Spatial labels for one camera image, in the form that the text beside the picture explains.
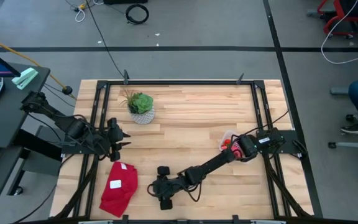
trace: red cloth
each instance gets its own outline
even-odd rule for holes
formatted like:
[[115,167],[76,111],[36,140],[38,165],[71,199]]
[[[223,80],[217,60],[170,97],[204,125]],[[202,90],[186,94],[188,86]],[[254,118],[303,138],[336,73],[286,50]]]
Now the red cloth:
[[[121,180],[121,187],[111,189],[110,181],[112,180]],[[99,208],[121,217],[136,189],[137,171],[135,167],[122,162],[115,162],[111,167]]]

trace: black knob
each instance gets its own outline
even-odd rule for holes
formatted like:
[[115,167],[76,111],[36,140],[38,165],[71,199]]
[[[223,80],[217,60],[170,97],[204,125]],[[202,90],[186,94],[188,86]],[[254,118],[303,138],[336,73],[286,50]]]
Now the black knob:
[[72,92],[73,89],[70,86],[66,86],[64,89],[62,89],[62,93],[64,93],[64,95],[70,95]]

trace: concrete floor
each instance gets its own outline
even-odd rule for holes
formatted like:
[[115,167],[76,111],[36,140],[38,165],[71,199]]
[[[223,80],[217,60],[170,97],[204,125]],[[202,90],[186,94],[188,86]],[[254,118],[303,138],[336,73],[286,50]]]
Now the concrete floor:
[[[10,47],[102,47],[101,38],[89,11],[81,23],[75,12],[62,0],[0,0],[0,42]],[[269,0],[281,47],[318,48],[325,38],[323,22],[305,16],[320,0]],[[92,11],[109,47],[237,46],[242,50],[185,51],[113,51],[121,70],[131,78],[237,78],[282,79],[274,49],[264,2],[259,0],[149,0],[150,19],[133,26],[124,16],[108,6]],[[126,5],[115,6],[125,11]],[[266,47],[256,52],[252,47]],[[352,40],[334,37],[327,47],[358,47]],[[81,79],[120,78],[108,54],[102,48],[94,52],[71,52],[70,49],[26,52],[29,57],[52,70],[52,73],[78,93]],[[357,53],[328,53],[332,60],[358,57]],[[10,54],[0,53],[8,62],[28,63]],[[358,220],[358,150],[328,149],[328,141],[358,140],[342,136],[339,127],[346,125],[348,113],[355,113],[347,98],[332,97],[332,86],[348,86],[358,80],[358,61],[333,65],[320,53],[284,52],[298,114],[316,187],[325,218]],[[47,83],[56,86],[52,79]],[[73,108],[45,90],[50,104],[65,114]],[[39,123],[32,118],[24,129],[34,133]],[[29,213],[50,192],[57,178],[26,173],[21,183],[25,192],[17,197],[0,198],[0,223],[10,223]],[[27,220],[48,217],[52,198]]]

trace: succulent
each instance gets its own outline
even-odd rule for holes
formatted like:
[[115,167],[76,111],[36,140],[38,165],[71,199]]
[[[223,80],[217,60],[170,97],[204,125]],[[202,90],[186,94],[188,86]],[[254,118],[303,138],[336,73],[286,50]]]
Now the succulent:
[[153,98],[149,95],[143,93],[128,93],[125,91],[126,100],[123,103],[126,103],[129,111],[134,114],[144,114],[150,111],[153,108]]

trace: wooden tabletop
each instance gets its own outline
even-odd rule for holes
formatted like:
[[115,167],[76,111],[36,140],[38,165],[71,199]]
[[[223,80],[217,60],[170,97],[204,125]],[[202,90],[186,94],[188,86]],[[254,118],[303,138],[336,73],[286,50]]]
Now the wooden tabletop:
[[[90,119],[97,80],[82,80],[75,114]],[[265,80],[272,120],[287,111],[280,80]],[[155,119],[146,125],[135,124],[125,105],[122,93],[141,91],[154,99]],[[99,124],[104,92],[99,102]],[[262,97],[258,92],[262,106]],[[124,214],[136,220],[165,219],[240,219],[273,218],[269,189],[262,156],[248,162],[232,162],[212,172],[203,181],[201,199],[193,202],[186,192],[172,197],[173,209],[161,211],[157,198],[146,188],[157,175],[158,166],[169,166],[171,174],[201,165],[219,153],[219,142],[227,130],[239,134],[257,126],[250,88],[244,85],[129,85],[110,90],[106,120],[115,117],[132,144],[121,150],[121,162],[134,165],[139,185]],[[289,115],[275,125],[292,129]],[[285,183],[298,203],[313,213],[305,176],[299,159],[280,155]],[[83,156],[73,156],[61,169],[50,215],[56,215],[71,198],[78,185]],[[119,219],[99,208],[112,162],[99,163],[91,219]],[[81,201],[84,214],[86,189]],[[280,213],[283,207],[276,188]]]

